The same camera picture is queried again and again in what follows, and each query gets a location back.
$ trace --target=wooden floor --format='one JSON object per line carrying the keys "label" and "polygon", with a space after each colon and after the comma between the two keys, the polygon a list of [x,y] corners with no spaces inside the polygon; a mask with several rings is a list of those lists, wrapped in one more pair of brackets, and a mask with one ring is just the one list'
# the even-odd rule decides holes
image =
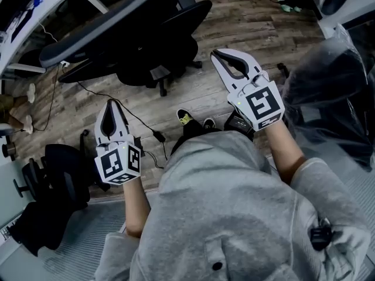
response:
{"label": "wooden floor", "polygon": [[[203,62],[203,68],[188,68],[182,78],[167,86],[167,97],[160,97],[158,89],[123,85],[116,75],[83,82],[92,91],[120,99],[146,124],[161,131],[166,137],[168,155],[182,134],[182,127],[175,115],[178,108],[186,108],[198,121],[214,117],[219,127],[223,126],[233,110],[226,100],[227,91],[210,61],[213,49],[229,47],[250,53],[268,71],[270,77],[280,83],[284,78],[278,71],[277,64],[283,62],[293,69],[314,44],[323,40],[311,11],[285,13],[278,4],[269,0],[211,1],[213,7],[210,13],[193,35],[199,45],[196,60]],[[26,114],[31,114],[35,127],[43,129],[52,99],[56,71],[54,68],[38,78],[8,83],[8,93],[14,96],[24,94],[30,82],[36,84],[36,102],[31,107],[20,107],[14,112],[14,116],[22,120]],[[63,143],[78,148],[79,135],[83,129],[91,131],[86,145],[90,153],[95,155],[93,128],[96,116],[106,100],[106,97],[84,91],[77,84],[56,83],[52,114],[46,131],[35,132],[33,135],[18,132],[12,137],[16,143],[18,158],[24,162],[30,157],[39,159],[44,154],[45,145],[49,143]],[[141,137],[144,149],[156,154],[159,165],[163,166],[166,160],[161,144],[139,121],[128,113],[125,115],[131,133]],[[258,140],[257,145],[267,151],[267,144],[263,140]],[[155,168],[151,157],[142,158],[142,181],[145,188],[157,186],[161,174],[162,170]],[[121,193],[121,187],[113,187],[105,195]],[[102,193],[93,189],[92,197],[98,195]]]}

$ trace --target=black button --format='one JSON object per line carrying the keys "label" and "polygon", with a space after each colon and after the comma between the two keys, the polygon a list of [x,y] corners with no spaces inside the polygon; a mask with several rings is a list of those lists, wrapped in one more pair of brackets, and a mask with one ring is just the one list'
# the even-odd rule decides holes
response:
{"label": "black button", "polygon": [[223,267],[223,264],[221,262],[216,262],[213,264],[212,269],[213,270],[219,270]]}

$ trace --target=yellow shoelace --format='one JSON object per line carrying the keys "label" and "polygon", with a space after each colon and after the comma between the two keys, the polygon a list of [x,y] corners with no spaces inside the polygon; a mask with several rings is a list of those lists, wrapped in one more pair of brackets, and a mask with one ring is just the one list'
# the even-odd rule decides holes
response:
{"label": "yellow shoelace", "polygon": [[186,125],[186,124],[189,123],[191,120],[192,120],[192,118],[191,118],[188,114],[185,114],[185,115],[183,116],[183,118],[180,119],[180,122],[182,123],[182,125]]}

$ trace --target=gray sweatshirt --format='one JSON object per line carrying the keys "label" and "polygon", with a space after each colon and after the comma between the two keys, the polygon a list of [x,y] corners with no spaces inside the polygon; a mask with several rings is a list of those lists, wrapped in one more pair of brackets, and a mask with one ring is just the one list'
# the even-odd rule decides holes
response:
{"label": "gray sweatshirt", "polygon": [[[141,240],[112,233],[97,281],[354,280],[370,233],[342,182],[309,159],[291,186],[245,136],[216,132],[169,159]],[[317,252],[309,231],[327,218]]]}

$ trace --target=transparent plastic wrap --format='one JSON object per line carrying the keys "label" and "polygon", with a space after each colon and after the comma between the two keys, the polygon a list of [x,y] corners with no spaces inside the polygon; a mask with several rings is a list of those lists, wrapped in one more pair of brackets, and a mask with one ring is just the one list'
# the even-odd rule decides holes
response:
{"label": "transparent plastic wrap", "polygon": [[361,167],[371,170],[374,90],[349,34],[339,25],[301,59],[282,91],[292,133],[313,147],[336,143]]}

